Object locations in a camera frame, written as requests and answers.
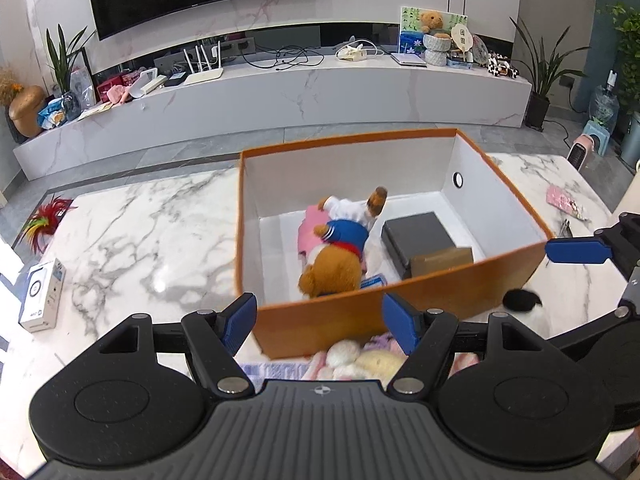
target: teal wall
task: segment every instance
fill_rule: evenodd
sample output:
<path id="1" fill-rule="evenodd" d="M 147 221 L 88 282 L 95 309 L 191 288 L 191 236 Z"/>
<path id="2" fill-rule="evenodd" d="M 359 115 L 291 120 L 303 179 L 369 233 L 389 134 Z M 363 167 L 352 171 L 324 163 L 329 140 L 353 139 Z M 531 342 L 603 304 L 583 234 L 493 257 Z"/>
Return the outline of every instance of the teal wall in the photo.
<path id="1" fill-rule="evenodd" d="M 618 2 L 640 9 L 640 0 L 596 0 L 596 8 L 600 9 L 600 13 L 593 17 L 591 49 L 588 50 L 584 65 L 584 73 L 589 77 L 582 80 L 578 92 L 574 94 L 574 108 L 578 110 L 586 109 L 591 92 L 597 85 L 606 84 L 609 70 L 616 59 L 617 32 L 606 7 Z"/>

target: black cable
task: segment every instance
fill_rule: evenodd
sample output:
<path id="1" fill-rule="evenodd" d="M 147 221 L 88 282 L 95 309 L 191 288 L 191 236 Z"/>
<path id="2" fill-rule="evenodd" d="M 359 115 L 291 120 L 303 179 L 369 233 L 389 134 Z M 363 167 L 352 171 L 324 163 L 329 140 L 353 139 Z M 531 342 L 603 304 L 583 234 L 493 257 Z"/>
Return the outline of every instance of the black cable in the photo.
<path id="1" fill-rule="evenodd" d="M 571 99 L 571 90 L 573 90 L 573 89 L 574 89 L 573 86 L 569 86 L 569 106 L 571 107 L 571 110 L 573 110 L 577 114 L 585 114 L 585 113 L 587 113 L 588 110 L 584 110 L 584 111 L 581 112 L 581 111 L 576 110 L 574 108 L 574 105 L 572 104 L 572 99 Z"/>
<path id="2" fill-rule="evenodd" d="M 566 141 L 569 138 L 569 130 L 567 130 L 564 127 L 564 124 L 559 123 L 558 121 L 552 121 L 551 119 L 545 119 L 545 123 L 556 123 L 556 124 L 559 124 L 560 126 L 562 126 L 562 129 L 566 132 L 566 135 L 564 136 L 564 139 L 562 139 L 562 140 L 564 140 L 564 143 L 566 144 L 566 146 L 569 149 L 571 149 L 571 146 L 569 146 L 569 143 Z"/>
<path id="3" fill-rule="evenodd" d="M 321 54 L 320 52 L 317 52 L 312 48 L 306 48 L 303 46 L 287 45 L 279 48 L 278 50 L 271 50 L 256 45 L 256 49 L 268 54 L 275 54 L 273 63 L 265 66 L 252 63 L 246 58 L 244 52 L 241 53 L 242 58 L 246 61 L 247 64 L 256 68 L 260 68 L 262 70 L 270 70 L 272 68 L 275 68 L 276 70 L 288 70 L 289 68 L 292 68 L 294 66 L 318 66 L 324 61 L 324 54 Z M 293 59 L 283 59 L 291 56 L 293 56 Z M 310 56 L 320 56 L 320 61 L 312 63 L 310 61 Z"/>

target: marble tv console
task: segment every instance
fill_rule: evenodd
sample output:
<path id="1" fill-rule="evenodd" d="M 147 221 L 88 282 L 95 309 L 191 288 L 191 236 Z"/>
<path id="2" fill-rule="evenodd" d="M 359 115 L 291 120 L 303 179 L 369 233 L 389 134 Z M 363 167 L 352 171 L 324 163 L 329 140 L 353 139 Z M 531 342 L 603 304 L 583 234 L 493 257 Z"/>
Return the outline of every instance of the marble tv console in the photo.
<path id="1" fill-rule="evenodd" d="M 519 127 L 531 85 L 485 69 L 399 66 L 390 56 L 315 67 L 225 67 L 220 79 L 162 88 L 49 130 L 14 149 L 27 178 L 172 142 L 341 123 L 430 122 Z"/>

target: gray ribbed panel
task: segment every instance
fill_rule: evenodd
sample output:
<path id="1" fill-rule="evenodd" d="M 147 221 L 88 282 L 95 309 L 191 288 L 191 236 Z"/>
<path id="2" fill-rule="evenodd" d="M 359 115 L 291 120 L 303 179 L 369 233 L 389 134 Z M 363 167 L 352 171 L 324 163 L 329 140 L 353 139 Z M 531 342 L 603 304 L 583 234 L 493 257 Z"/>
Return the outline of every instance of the gray ribbed panel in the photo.
<path id="1" fill-rule="evenodd" d="M 447 440 L 427 407 L 395 402 L 377 383 L 270 381 L 224 402 L 173 454 L 128 471 L 51 462 L 34 480 L 605 480 L 594 463 L 557 472 L 501 469 Z"/>

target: toy car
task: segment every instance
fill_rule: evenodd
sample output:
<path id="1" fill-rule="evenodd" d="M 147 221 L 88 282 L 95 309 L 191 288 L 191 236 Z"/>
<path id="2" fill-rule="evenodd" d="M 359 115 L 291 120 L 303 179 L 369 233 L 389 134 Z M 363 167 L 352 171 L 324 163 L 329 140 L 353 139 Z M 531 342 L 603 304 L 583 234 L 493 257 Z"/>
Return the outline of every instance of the toy car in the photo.
<path id="1" fill-rule="evenodd" d="M 496 77 L 499 75 L 506 75 L 514 79 L 516 79 L 519 74 L 518 69 L 511 66 L 507 58 L 500 56 L 499 54 L 489 54 L 487 71 L 489 74 L 493 74 Z"/>

